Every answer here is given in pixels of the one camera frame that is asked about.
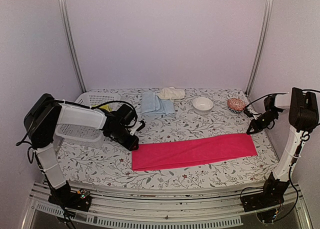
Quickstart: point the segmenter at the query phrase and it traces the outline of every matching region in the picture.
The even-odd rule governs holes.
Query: metal rail
[[[250,96],[250,93],[252,92],[258,69],[259,69],[259,64],[260,60],[262,57],[262,52],[264,48],[264,44],[266,41],[266,36],[267,36],[267,30],[269,26],[269,21],[271,18],[271,12],[272,12],[272,5],[273,5],[274,0],[265,0],[265,7],[264,7],[264,15],[263,15],[263,21],[262,21],[262,28],[260,32],[260,37],[259,37],[259,42],[258,42],[258,47],[256,49],[255,57],[254,57],[254,62],[249,78],[249,82],[246,86],[245,93]]]
[[[69,47],[76,79],[79,83],[79,86],[80,86],[82,93],[85,93],[87,91],[87,89],[85,86],[84,78],[82,76],[82,72],[80,70],[79,61],[78,61],[78,57],[77,57],[77,53],[76,53],[76,48],[75,48],[74,40],[72,37],[71,26],[70,26],[68,11],[67,11],[67,3],[66,3],[66,0],[58,0],[58,1],[59,1],[59,6],[60,6],[63,27],[64,27],[64,31],[65,31],[65,36],[66,36],[66,40],[68,43],[68,47]]]
[[[78,187],[71,186],[71,188],[73,191],[78,190]],[[260,191],[260,189],[245,191],[243,195],[256,193],[257,191]],[[196,192],[188,195],[177,193],[176,196],[172,196],[170,193],[169,195],[157,194],[157,192],[162,191],[154,191],[153,196],[146,195],[143,190],[116,193],[111,191],[110,188],[106,188],[99,192],[91,191],[92,203],[89,212],[75,212],[85,221],[90,217],[99,217],[101,220],[105,218],[147,224],[156,223],[157,225],[185,222],[207,223],[255,213],[255,211],[244,212],[239,198],[241,190],[223,193],[219,189],[213,188],[204,191],[203,194],[197,194]],[[56,207],[55,209],[58,211],[55,212],[58,216],[60,213],[59,207],[48,202],[49,195],[50,190],[46,184],[35,183],[29,198],[49,207]],[[284,198],[284,204],[294,202],[296,198],[294,189],[289,187]]]

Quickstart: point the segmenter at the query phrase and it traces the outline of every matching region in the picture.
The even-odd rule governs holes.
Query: plastic basket
[[[108,101],[117,101],[120,99],[119,94],[86,92],[81,94],[75,102],[86,106],[96,106]],[[58,125],[55,129],[55,134],[64,138],[67,142],[93,148],[102,147],[105,140],[105,136],[101,130],[81,125]]]

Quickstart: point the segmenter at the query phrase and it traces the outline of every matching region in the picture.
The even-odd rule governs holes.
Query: white enclosure wall
[[[254,100],[292,87],[320,90],[320,0],[274,0]],[[262,103],[257,109],[263,110]],[[268,133],[281,156],[289,134],[288,113]],[[314,130],[293,173],[306,200],[314,228],[320,228],[320,128]]]
[[[244,90],[266,0],[66,2],[87,90]]]
[[[0,11],[0,228],[17,229],[41,178],[27,146],[15,147],[24,116],[43,93],[74,100],[81,92],[58,0],[0,0]]]

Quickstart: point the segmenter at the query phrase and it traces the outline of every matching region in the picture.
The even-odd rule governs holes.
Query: red cloth
[[[140,144],[139,149],[132,152],[132,170],[185,168],[256,155],[254,142],[247,134]]]

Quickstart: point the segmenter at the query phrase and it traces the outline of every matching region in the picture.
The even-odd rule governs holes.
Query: floral tablecloth
[[[185,141],[224,134],[245,133],[250,119],[235,114],[227,99],[248,100],[241,90],[186,89],[185,98],[174,101],[175,116],[141,116],[141,95],[158,89],[103,89],[92,92],[117,93],[132,103],[146,122],[137,136],[141,144]],[[208,115],[196,114],[191,106],[195,97],[210,98],[214,107]],[[58,160],[67,180],[107,187],[135,189],[194,189],[226,187],[259,182],[269,176],[278,160],[265,132],[252,135],[258,156],[243,157],[185,168],[132,171],[131,153],[108,139],[101,148],[64,142]]]

